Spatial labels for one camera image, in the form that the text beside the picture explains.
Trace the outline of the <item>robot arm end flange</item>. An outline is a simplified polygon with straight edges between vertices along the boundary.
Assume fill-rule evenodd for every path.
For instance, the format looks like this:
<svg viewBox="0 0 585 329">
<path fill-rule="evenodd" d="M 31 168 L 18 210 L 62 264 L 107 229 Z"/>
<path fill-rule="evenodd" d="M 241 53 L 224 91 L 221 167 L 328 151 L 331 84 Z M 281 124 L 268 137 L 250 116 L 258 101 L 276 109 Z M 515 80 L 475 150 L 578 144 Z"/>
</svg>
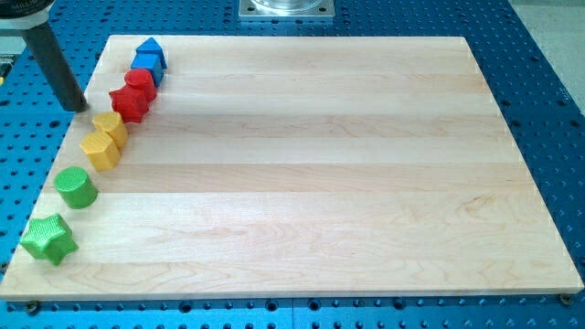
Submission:
<svg viewBox="0 0 585 329">
<path fill-rule="evenodd" d="M 48 21 L 55 0 L 1 0 L 1 32 L 12 33 Z"/>
</svg>

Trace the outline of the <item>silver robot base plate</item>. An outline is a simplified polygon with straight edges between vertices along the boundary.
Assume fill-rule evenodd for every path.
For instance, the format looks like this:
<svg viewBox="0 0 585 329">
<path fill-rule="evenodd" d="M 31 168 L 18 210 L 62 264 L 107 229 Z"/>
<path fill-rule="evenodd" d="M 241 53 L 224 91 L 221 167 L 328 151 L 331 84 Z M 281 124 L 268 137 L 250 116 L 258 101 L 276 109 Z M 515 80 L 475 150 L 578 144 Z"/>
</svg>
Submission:
<svg viewBox="0 0 585 329">
<path fill-rule="evenodd" d="M 334 0 L 240 0 L 239 17 L 261 18 L 332 18 Z"/>
</svg>

